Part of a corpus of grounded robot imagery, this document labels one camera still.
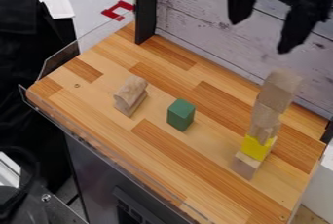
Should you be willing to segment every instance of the black fabric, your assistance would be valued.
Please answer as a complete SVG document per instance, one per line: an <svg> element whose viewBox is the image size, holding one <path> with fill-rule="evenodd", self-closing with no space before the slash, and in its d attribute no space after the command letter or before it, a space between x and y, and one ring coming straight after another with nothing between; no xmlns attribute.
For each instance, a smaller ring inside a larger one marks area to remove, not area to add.
<svg viewBox="0 0 333 224"><path fill-rule="evenodd" d="M32 85L44 60L75 39L72 19L52 19L38 0L0 0L0 144L36 155L53 191L70 173L64 136L23 103L18 84Z"/></svg>

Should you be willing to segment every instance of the metal frame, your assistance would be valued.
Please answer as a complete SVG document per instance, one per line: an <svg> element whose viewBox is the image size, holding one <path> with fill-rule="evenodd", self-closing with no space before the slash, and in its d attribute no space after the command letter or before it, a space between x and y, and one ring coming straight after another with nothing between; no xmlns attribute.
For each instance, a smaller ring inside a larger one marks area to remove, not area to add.
<svg viewBox="0 0 333 224"><path fill-rule="evenodd" d="M157 0L136 0L135 43L141 44L155 34Z"/></svg>

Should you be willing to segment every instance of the small wooden block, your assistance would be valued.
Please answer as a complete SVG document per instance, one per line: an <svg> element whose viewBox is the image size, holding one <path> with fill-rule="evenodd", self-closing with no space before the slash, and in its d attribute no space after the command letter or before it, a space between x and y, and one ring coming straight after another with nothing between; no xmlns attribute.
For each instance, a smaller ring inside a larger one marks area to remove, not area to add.
<svg viewBox="0 0 333 224"><path fill-rule="evenodd" d="M146 80L138 76L129 77L125 84L113 95L116 100L115 108L130 117L146 98L147 92L145 90L147 86Z"/></svg>
<svg viewBox="0 0 333 224"><path fill-rule="evenodd" d="M272 137L273 128L262 128L255 124L252 124L247 134L255 137L261 145L264 145L266 141Z"/></svg>
<svg viewBox="0 0 333 224"><path fill-rule="evenodd" d="M148 93L144 91L142 95L137 99L136 103L130 109L122 108L123 105L118 105L117 102L115 104L115 108L130 118L133 115L133 113L137 110L137 108L140 106L140 104L143 102L143 100L147 97L147 95Z"/></svg>
<svg viewBox="0 0 333 224"><path fill-rule="evenodd" d="M256 101L252 110L252 123L261 128L270 128L278 122L280 113Z"/></svg>
<svg viewBox="0 0 333 224"><path fill-rule="evenodd" d="M231 163L231 169L246 180L251 180L261 163L239 151Z"/></svg>
<svg viewBox="0 0 333 224"><path fill-rule="evenodd" d="M273 71L265 80L257 100L275 111L283 113L292 103L302 80L300 76L286 70Z"/></svg>
<svg viewBox="0 0 333 224"><path fill-rule="evenodd" d="M295 94L302 84L303 78L287 69L276 69L266 78L265 83L271 83L284 89L286 92Z"/></svg>
<svg viewBox="0 0 333 224"><path fill-rule="evenodd" d="M276 143L276 138L270 138L264 145L261 145L255 137L246 135L241 144L240 150L247 156L258 160L264 161L268 154L270 154L273 145Z"/></svg>
<svg viewBox="0 0 333 224"><path fill-rule="evenodd" d="M167 110L167 122L185 131L193 122L196 107L184 99L177 99Z"/></svg>
<svg viewBox="0 0 333 224"><path fill-rule="evenodd" d="M270 138L276 137L278 135L278 131L281 129L281 125L282 125L282 122L277 121L277 123L272 126L272 133L271 133Z"/></svg>

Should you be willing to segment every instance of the wooden table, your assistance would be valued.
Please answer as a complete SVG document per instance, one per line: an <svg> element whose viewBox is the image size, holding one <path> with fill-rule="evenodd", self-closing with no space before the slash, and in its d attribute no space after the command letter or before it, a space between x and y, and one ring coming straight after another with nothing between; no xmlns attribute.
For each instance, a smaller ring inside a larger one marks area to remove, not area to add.
<svg viewBox="0 0 333 224"><path fill-rule="evenodd" d="M259 88L164 38L137 46L133 36L130 24L35 83L27 97L200 222L192 208L215 223L286 223L324 150L326 120L292 105L277 146L248 182L229 163ZM113 108L112 94L131 74L150 85L128 118ZM167 124L179 97L198 107L185 132Z"/></svg>

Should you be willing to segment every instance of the clear acrylic panel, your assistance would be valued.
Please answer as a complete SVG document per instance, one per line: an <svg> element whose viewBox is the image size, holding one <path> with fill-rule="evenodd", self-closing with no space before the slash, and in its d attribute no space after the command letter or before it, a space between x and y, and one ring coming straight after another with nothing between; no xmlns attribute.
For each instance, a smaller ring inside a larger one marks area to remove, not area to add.
<svg viewBox="0 0 333 224"><path fill-rule="evenodd" d="M53 56L50 56L48 59L46 59L37 81L43 79L51 72L57 70L74 56L77 56L79 54L77 52L78 48L80 50L80 53L87 51L97 43L101 42L104 38L107 38L111 34L115 33L122 26L130 23L134 19L133 13L131 12L122 14L122 16L125 17L122 23L119 23L115 19L110 20L102 26L79 38L77 41L69 44L67 47L63 48ZM32 109L50 120L52 123L61 128L64 132L73 137L75 140L89 146L97 156L99 156L110 166L121 172L128 179L140 185L142 188L145 188L152 194L159 196L159 198L162 198L166 205L169 205L172 209L178 211L180 215L183 215L186 219L189 219L191 223L194 219L199 223L213 223L208 218L206 218L204 214L200 213L194 207L183 202L183 200L179 199L176 195L174 195L167 188L162 186L159 182L152 179L140 168L137 168L135 165L126 161L124 157L117 154L117 152L110 149L98 139L89 134L87 131L81 129L73 121L66 118L66 116L58 112L50 104L44 101L40 96L33 93L32 91L28 91L22 85L18 85L18 88L22 100Z"/></svg>

